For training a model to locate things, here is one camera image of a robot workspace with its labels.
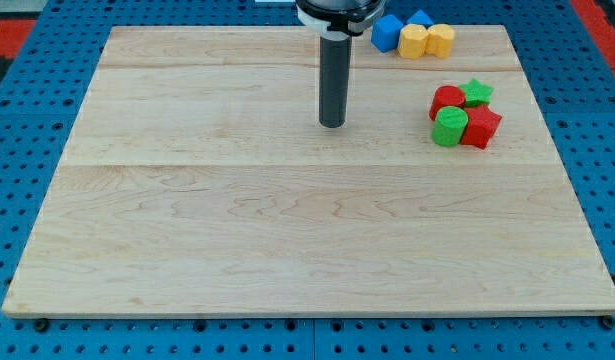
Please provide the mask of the black robot arm flange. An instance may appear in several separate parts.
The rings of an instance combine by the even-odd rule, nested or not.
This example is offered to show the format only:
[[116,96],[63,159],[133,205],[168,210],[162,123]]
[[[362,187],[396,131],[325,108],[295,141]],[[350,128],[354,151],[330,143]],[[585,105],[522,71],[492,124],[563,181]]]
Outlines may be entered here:
[[385,0],[296,0],[300,22],[330,40],[362,35],[385,5]]

